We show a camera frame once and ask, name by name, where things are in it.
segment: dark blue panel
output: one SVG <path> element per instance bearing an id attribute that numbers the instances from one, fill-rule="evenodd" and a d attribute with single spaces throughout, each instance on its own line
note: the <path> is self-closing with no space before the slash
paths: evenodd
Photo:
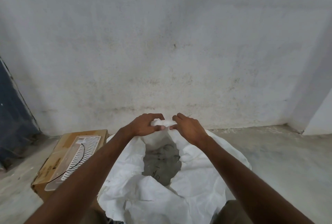
<path id="1" fill-rule="evenodd" d="M 39 133 L 33 118 L 13 87 L 0 62 L 0 162 L 7 166 L 30 144 L 28 137 Z"/>

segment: white sack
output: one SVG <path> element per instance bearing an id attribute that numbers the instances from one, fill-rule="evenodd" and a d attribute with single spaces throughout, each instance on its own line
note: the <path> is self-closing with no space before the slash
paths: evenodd
<path id="1" fill-rule="evenodd" d="M 153 121 L 169 127 L 174 121 Z M 251 169 L 244 155 L 224 139 L 207 131 L 221 147 Z M 181 170 L 167 187 L 143 176 L 145 148 L 153 150 L 171 138 L 180 151 Z M 120 154 L 104 182 L 98 203 L 106 215 L 128 224 L 209 224 L 226 203 L 226 184 L 207 156 L 188 143 L 177 130 L 134 137 Z"/>

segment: gray floor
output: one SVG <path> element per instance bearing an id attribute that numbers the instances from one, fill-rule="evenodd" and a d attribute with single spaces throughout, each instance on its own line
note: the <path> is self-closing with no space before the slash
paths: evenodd
<path id="1" fill-rule="evenodd" d="M 301 136 L 286 126 L 213 132 L 240 150 L 257 175 L 315 223 L 331 223 L 332 135 Z M 56 140 L 34 146 L 33 154 L 0 176 L 0 223 L 21 224 L 42 203 L 30 183 Z"/>

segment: black wire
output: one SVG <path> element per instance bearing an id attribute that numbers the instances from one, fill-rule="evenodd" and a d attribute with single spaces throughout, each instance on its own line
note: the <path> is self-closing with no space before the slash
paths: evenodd
<path id="1" fill-rule="evenodd" d="M 85 154 L 85 146 L 84 146 L 84 145 L 83 145 L 83 148 L 84 148 L 84 150 L 83 150 L 83 156 L 82 156 L 81 160 L 80 160 L 76 165 L 74 165 L 72 168 L 76 167 L 76 166 L 77 166 L 79 163 L 81 163 L 81 161 L 83 160 L 83 158 L 84 158 L 84 154 Z M 59 176 L 57 176 L 55 179 L 51 180 L 51 181 L 48 182 L 48 183 L 51 183 L 52 181 L 56 180 L 58 177 L 64 175 L 67 171 L 65 171 L 64 173 L 60 174 Z"/>

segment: person's right hand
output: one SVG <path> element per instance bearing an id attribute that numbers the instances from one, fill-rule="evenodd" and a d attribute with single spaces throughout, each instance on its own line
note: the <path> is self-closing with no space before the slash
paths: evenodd
<path id="1" fill-rule="evenodd" d="M 199 121 L 178 113 L 172 117 L 177 124 L 169 127 L 169 129 L 177 129 L 179 133 L 191 144 L 202 148 L 205 141 L 210 138 L 205 129 L 200 125 Z"/>

